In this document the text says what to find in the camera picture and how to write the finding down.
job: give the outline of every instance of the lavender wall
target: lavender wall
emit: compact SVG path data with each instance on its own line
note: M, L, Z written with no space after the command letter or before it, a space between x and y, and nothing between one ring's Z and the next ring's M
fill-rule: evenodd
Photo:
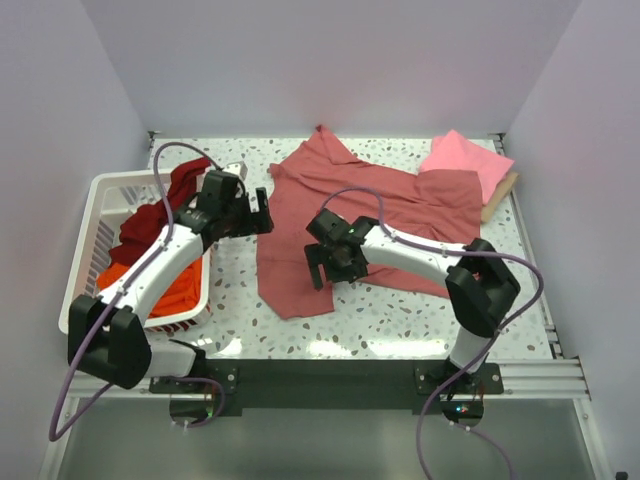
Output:
M0 2L0 478L37 476L65 371L60 311L91 179L145 132L77 0Z
M584 0L507 135L560 339L617 470L640 475L640 3Z
M580 0L82 0L171 136L504 132Z

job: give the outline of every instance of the black mounting plate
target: black mounting plate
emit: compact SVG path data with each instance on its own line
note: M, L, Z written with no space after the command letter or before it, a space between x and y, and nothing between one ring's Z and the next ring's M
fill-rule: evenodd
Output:
M222 384L225 416L245 408L411 410L420 412L427 395L441 384L444 360L207 360L207 377ZM472 385L459 384L461 395L504 392L500 368L484 363ZM205 393L202 384L152 379L154 394ZM193 401L203 399L194 397ZM442 412L439 401L430 414Z

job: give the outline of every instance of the white laundry basket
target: white laundry basket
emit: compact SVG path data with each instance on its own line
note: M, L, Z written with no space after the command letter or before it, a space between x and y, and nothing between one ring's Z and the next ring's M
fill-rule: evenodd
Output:
M171 170L160 170L160 177L168 188ZM202 186L201 175L198 189ZM118 243L120 225L129 218L140 205L160 200L153 172L140 170L124 173L99 175L89 190L89 198L84 209L78 243L73 255L71 273L58 319L60 331L69 331L69 306L80 294L95 296L99 293L96 285L98 276L111 263L109 250ZM202 257L202 279L200 301L192 310L167 317L149 318L145 329L156 332L188 330L211 317L209 303L209 272L213 256L210 251Z

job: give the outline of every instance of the terrazzo table surface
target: terrazzo table surface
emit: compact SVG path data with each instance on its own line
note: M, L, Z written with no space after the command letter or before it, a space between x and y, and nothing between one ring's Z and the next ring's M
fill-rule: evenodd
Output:
M163 143L180 140L207 151L221 165L243 160L249 167L248 191L266 187L273 191L267 168L292 153L306 138L185 138L156 139L151 157ZM430 139L342 138L359 158L416 173L429 153ZM473 140L495 151L492 140ZM168 148L161 168L172 168L195 158L184 148ZM481 229L496 250L525 257L523 242L507 197L490 223ZM335 311L310 318L281 320L258 296L256 238L222 240L214 252L211 271L213 315L203 325L175 333L209 357L252 359L310 358L446 358L458 332L447 299L402 292L363 283L334 286ZM530 272L510 264L522 291L514 305L534 293ZM516 320L489 354L492 360L551 359L544 316L539 305Z

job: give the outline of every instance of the orange cloth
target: orange cloth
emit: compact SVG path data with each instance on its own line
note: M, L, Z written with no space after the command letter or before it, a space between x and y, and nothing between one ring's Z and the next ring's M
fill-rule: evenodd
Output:
M112 263L100 274L97 280L100 290L114 284L130 267ZM200 301L200 285L202 280L202 258L199 258L178 275L156 306L153 307L150 318L168 317L184 313L195 308Z

